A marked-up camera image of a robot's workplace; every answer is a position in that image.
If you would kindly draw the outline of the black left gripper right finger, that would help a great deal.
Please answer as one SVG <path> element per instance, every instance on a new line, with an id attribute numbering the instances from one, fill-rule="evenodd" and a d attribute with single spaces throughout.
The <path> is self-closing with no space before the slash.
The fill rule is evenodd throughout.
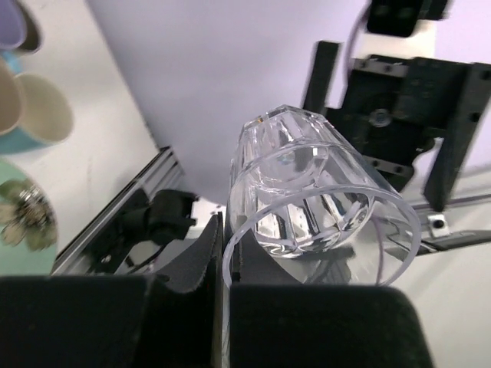
<path id="1" fill-rule="evenodd" d="M 417 312 L 380 286 L 301 285 L 251 232 L 229 295 L 231 367 L 432 367 Z"/>

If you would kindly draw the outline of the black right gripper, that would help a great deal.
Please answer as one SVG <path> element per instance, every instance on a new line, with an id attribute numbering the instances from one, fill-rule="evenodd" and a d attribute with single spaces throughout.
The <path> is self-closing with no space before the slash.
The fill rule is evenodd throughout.
<path id="1" fill-rule="evenodd" d="M 325 110 L 340 45 L 316 43 L 303 110 Z M 372 57 L 356 60 L 341 107 L 326 117 L 398 191 L 440 139 L 423 194 L 442 212 L 489 99 L 488 64 Z"/>

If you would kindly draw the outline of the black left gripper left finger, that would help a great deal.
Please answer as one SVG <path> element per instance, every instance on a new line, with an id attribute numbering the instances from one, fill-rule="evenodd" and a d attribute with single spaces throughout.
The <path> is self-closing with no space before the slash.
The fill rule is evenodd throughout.
<path id="1" fill-rule="evenodd" d="M 1 280 L 3 367 L 218 367 L 223 221 L 150 274 Z"/>

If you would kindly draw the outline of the clear faceted drinking glass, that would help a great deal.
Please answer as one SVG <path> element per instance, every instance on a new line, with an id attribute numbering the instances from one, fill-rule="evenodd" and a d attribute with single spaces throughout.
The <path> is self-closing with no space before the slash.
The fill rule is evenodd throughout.
<path id="1" fill-rule="evenodd" d="M 322 115 L 287 105 L 243 125 L 227 215 L 226 285 L 253 245 L 303 284 L 388 285 L 420 248 L 414 209 Z"/>

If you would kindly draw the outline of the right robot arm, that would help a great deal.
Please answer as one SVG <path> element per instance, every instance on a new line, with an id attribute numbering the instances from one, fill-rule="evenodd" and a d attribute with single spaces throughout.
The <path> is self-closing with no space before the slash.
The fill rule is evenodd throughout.
<path id="1" fill-rule="evenodd" d="M 321 114 L 396 190 L 414 177 L 417 157 L 437 149 L 422 193 L 442 212 L 490 103 L 490 67 L 434 58 L 434 29 L 432 20 L 416 21 L 408 34 L 372 21 L 359 25 L 363 41 L 359 54 L 346 58 L 339 108 L 327 107 L 325 98 L 340 46 L 319 41 L 303 107 Z"/>

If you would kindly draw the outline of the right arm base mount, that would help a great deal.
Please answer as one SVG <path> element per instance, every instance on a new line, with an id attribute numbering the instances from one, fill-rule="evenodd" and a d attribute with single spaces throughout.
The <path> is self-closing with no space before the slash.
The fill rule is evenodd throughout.
<path id="1" fill-rule="evenodd" d="M 89 259 L 88 271 L 113 274 L 125 264 L 133 274 L 149 266 L 170 242 L 183 240 L 196 224 L 191 214 L 198 199 L 191 192 L 163 189 L 145 204 L 125 205 L 110 217 L 83 251 Z M 141 242 L 152 242 L 157 250 L 139 264 L 128 261 L 130 251 Z"/>

